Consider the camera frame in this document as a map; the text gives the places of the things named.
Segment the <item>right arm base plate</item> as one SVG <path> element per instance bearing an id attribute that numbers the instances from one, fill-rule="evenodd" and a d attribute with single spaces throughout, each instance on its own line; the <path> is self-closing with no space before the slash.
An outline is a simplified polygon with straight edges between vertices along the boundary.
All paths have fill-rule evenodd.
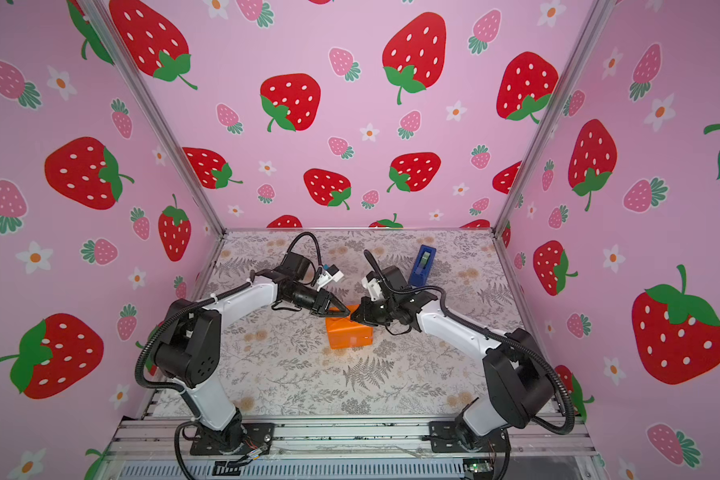
<path id="1" fill-rule="evenodd" d="M 434 453 L 505 453 L 510 449 L 503 429 L 478 436 L 455 420 L 431 421 L 422 440 Z"/>

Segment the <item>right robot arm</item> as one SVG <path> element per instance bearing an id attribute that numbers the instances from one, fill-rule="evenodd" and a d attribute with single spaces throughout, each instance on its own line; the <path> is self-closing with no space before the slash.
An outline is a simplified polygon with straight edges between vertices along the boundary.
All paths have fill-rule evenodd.
<path id="1" fill-rule="evenodd" d="M 405 333 L 435 336 L 482 363 L 487 394 L 456 417 L 456 436 L 462 443 L 509 426 L 523 429 L 531 422 L 555 434 L 570 432 L 570 420 L 555 425 L 538 417 L 562 384 L 527 331 L 480 326 L 450 309 L 442 288 L 413 287 L 396 267 L 369 273 L 362 286 L 367 295 L 351 314 L 353 321 L 385 328 L 399 322 Z"/>

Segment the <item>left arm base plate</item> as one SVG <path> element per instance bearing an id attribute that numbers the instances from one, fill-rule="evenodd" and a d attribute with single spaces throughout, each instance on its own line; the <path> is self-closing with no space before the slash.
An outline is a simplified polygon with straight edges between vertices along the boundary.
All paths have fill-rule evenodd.
<path id="1" fill-rule="evenodd" d="M 274 423 L 232 423 L 223 431 L 200 426 L 193 438 L 193 456 L 267 455 L 275 433 Z"/>

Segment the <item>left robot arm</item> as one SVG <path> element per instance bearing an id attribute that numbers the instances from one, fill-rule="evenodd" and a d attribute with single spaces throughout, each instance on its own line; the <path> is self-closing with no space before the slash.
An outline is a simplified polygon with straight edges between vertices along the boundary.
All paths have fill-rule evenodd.
<path id="1" fill-rule="evenodd" d="M 222 433 L 241 424 L 216 373 L 221 360 L 222 333 L 227 323 L 265 308 L 282 305 L 321 318 L 343 318 L 349 308 L 325 289 L 343 273 L 335 265 L 320 266 L 304 280 L 310 262 L 287 253 L 273 269 L 252 272 L 240 286 L 198 301 L 176 301 L 144 347 L 145 360 L 166 377 L 159 387 L 177 391 L 192 417 L 206 430 Z"/>

